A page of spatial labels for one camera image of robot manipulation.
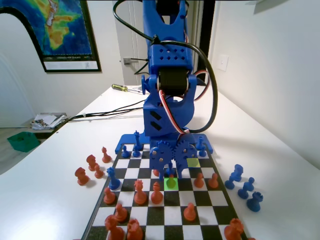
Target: table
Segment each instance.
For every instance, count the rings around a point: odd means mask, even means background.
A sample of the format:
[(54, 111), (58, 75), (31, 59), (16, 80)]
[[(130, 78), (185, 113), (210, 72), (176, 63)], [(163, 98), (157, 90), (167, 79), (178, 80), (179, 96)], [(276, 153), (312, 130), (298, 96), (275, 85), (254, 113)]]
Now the table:
[[(82, 113), (111, 111), (146, 96), (108, 89)], [(209, 119), (211, 93), (195, 104), (191, 129)], [(93, 154), (103, 166), (101, 148), (115, 158), (122, 134), (143, 132), (143, 112), (96, 117), (67, 123), (24, 160), (0, 175), (1, 240), (80, 239), (105, 183), (88, 171)], [(255, 191), (264, 200), (261, 211), (250, 211), (238, 197), (242, 183), (228, 190), (248, 237), (257, 240), (319, 239), (320, 171), (219, 93), (217, 117), (205, 131), (215, 163), (225, 181), (235, 164), (242, 177), (255, 178)], [(94, 184), (79, 186), (75, 171), (86, 169)]]

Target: gray floor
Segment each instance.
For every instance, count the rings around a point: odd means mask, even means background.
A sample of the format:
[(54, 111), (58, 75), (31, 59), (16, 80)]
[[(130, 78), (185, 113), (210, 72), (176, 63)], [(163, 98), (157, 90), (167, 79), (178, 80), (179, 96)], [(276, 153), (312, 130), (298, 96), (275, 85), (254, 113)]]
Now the gray floor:
[(23, 160), (29, 152), (16, 151), (12, 148), (7, 138), (21, 132), (28, 132), (29, 128), (0, 128), (0, 175), (10, 170), (21, 160)]

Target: light switch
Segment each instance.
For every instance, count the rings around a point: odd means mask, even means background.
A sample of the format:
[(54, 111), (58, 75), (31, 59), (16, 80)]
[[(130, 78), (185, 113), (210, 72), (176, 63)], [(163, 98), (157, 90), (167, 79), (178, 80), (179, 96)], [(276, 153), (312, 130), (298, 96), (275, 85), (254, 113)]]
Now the light switch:
[(229, 56), (224, 54), (219, 54), (218, 62), (216, 67), (222, 71), (227, 71)]

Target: green box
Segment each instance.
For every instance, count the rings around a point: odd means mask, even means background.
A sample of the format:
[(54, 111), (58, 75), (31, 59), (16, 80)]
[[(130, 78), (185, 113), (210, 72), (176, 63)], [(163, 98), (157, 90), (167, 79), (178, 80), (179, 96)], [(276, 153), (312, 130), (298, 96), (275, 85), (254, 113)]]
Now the green box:
[(40, 145), (36, 135), (32, 132), (23, 131), (8, 138), (9, 143), (14, 150), (29, 152)]

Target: framed map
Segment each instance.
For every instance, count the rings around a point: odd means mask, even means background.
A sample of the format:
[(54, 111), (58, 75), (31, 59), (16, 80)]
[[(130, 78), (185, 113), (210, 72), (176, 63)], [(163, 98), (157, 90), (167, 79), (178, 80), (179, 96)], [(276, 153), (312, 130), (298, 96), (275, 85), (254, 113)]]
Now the framed map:
[(100, 72), (84, 0), (0, 0), (0, 14), (17, 17), (29, 33), (45, 72)]

